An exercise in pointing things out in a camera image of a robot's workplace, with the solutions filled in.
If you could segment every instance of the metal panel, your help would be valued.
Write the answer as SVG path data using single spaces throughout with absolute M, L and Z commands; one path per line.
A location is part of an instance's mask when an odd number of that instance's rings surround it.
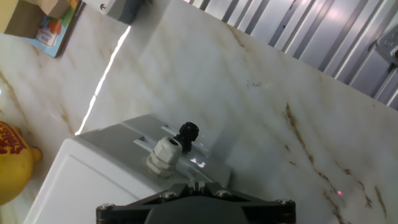
M 251 3 L 252 0 L 239 0 L 227 23 L 233 27 L 238 27 Z
M 307 48 L 300 56 L 300 60 L 314 68 L 318 68 L 329 52 L 333 52 L 331 51 L 333 50 L 331 48 L 332 45 L 339 46 L 341 44 L 342 38 L 348 32 L 347 29 L 350 28 L 346 27 L 350 22 L 349 19 L 352 15 L 354 15 L 354 19 L 357 18 L 362 11 L 363 7 L 357 7 L 364 6 L 364 4 L 359 5 L 362 2 L 364 1 L 351 0 L 347 2 L 347 0 L 335 0 L 308 42 Z
M 256 13 L 256 11 L 258 10 L 261 2 L 261 0 L 248 1 L 247 4 L 249 5 L 249 7 L 246 12 L 243 12 L 244 14 L 241 16 L 241 20 L 236 21 L 237 24 L 235 24 L 235 27 L 237 27 L 239 30 L 245 31 L 249 23 L 251 22 L 254 13 Z
M 228 9 L 231 2 L 232 0 L 210 1 L 205 9 L 205 12 L 221 20 L 224 17 L 226 10 Z
M 372 50 L 349 85 L 374 97 L 389 75 L 389 66 L 375 50 Z
M 193 4 L 398 108 L 395 67 L 371 50 L 398 23 L 395 0 L 194 0 Z
M 305 36 L 310 30 L 312 24 L 315 22 L 315 19 L 318 17 L 326 1 L 331 1 L 331 0 L 316 0 L 310 6 L 310 9 L 306 13 L 303 22 L 299 24 L 296 32 L 292 34 L 290 42 L 287 44 L 286 48 L 283 49 L 285 53 L 291 56 L 293 56 L 293 54 L 296 53 L 298 47 L 304 41 Z
M 251 35 L 268 44 L 294 0 L 271 0 Z
M 382 30 L 394 15 L 395 7 L 393 6 L 395 6 L 394 1 L 380 1 L 379 7 L 369 18 L 370 21 L 366 24 L 364 32 L 360 34 L 360 38 L 354 43 L 348 56 L 334 75 L 337 80 L 344 83 L 351 81 L 366 58 L 369 46 L 381 35 Z
M 309 10 L 315 4 L 315 1 L 316 0 L 302 0 L 298 3 L 298 6 L 295 11 L 293 11 L 293 15 L 289 19 L 288 23 L 282 24 L 282 28 L 284 30 L 280 35 L 279 40 L 272 40 L 273 42 L 277 41 L 277 43 L 275 44 L 276 49 L 284 50 L 287 48 L 287 44 L 290 42 L 290 39 L 294 36 L 294 34 L 298 31 L 299 25 L 303 22 L 302 20 L 305 19 L 305 15 L 308 14 Z
M 398 65 L 398 26 L 383 34 L 376 42 L 376 51 L 387 62 Z
M 333 58 L 328 62 L 328 65 L 323 72 L 331 76 L 336 73 L 337 69 L 348 55 L 348 52 L 351 50 L 352 46 L 354 46 L 355 42 L 359 39 L 360 33 L 363 31 L 364 26 L 366 25 L 369 17 L 372 16 L 378 4 L 379 1 L 368 1 L 363 11 L 353 24 L 351 30 L 348 32 L 344 41 L 335 52 Z
M 394 100 L 394 95 L 398 88 L 398 69 L 394 69 L 390 74 L 387 81 L 383 84 L 379 93 L 375 99 L 381 103 L 388 104 L 391 100 Z

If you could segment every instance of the yellow object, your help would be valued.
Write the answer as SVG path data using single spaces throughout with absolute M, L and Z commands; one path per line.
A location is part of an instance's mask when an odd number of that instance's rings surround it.
M 34 164 L 41 158 L 41 151 L 29 147 L 17 127 L 0 121 L 0 205 L 22 192 L 33 173 Z
M 73 12 L 75 12 L 78 0 L 68 0 L 68 2 L 69 2 L 69 5 L 72 7 Z

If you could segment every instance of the white marble countertop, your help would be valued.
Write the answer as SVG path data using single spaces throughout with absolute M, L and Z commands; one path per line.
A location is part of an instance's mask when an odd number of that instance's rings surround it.
M 398 220 L 398 113 L 183 1 L 146 1 L 132 27 L 86 7 L 58 59 L 0 35 L 0 90 L 0 119 L 44 152 L 3 223 L 65 138 L 147 113 L 196 123 L 234 189 L 294 199 L 297 223 Z

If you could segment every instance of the colorful label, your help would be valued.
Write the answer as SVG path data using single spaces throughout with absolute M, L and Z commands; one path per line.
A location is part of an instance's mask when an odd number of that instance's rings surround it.
M 67 30 L 75 19 L 75 14 L 81 9 L 80 1 L 68 0 L 70 8 L 61 19 L 45 16 L 36 37 L 25 40 L 50 56 L 56 57 L 63 45 Z
M 0 154 L 19 154 L 26 146 L 20 135 L 8 124 L 0 121 Z

